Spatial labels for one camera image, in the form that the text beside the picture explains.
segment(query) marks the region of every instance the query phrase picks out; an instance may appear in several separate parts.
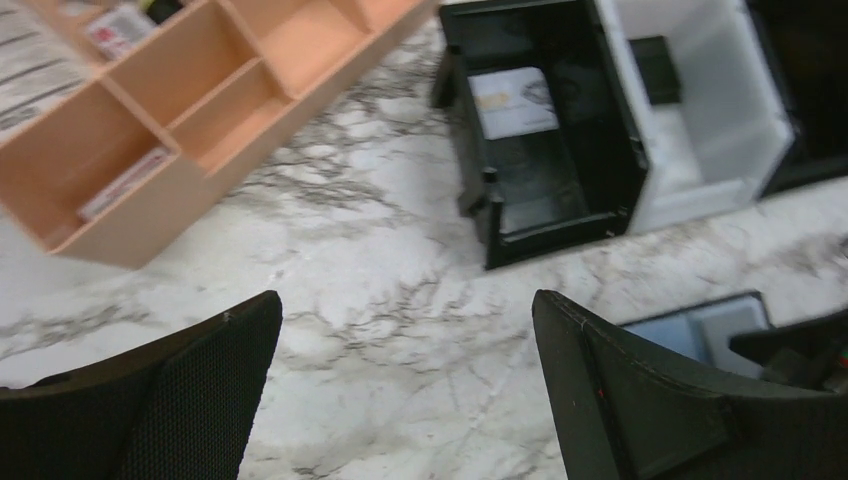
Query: white plastic container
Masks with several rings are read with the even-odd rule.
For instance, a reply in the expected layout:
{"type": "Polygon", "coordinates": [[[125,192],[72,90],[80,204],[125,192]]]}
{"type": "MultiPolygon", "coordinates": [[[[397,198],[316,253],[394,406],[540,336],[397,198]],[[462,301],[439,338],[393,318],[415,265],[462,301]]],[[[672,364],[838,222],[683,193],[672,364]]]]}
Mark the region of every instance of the white plastic container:
{"type": "Polygon", "coordinates": [[[795,135],[743,0],[597,0],[651,170],[629,233],[751,204],[795,135]],[[681,103],[652,106],[629,41],[664,36],[681,103]]]}

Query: white marble surface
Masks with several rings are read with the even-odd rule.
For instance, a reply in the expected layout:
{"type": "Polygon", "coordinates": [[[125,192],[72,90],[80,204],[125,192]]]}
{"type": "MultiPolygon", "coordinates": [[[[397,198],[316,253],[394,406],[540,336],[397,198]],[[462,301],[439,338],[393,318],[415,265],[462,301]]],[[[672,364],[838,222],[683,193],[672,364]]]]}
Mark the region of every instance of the white marble surface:
{"type": "Polygon", "coordinates": [[[157,260],[48,258],[0,217],[0,384],[24,386],[265,289],[286,320],[243,479],[556,479],[530,303],[615,322],[756,289],[778,324],[848,302],[848,181],[494,272],[427,94],[435,22],[157,260]]]}

